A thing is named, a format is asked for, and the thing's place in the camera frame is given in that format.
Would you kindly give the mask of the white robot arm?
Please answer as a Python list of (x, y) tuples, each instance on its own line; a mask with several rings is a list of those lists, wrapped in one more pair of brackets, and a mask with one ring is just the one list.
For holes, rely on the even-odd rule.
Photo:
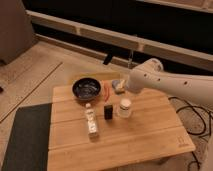
[(156, 58), (131, 69), (124, 87), (133, 94), (139, 94), (144, 88), (156, 89), (213, 112), (213, 76), (165, 72)]

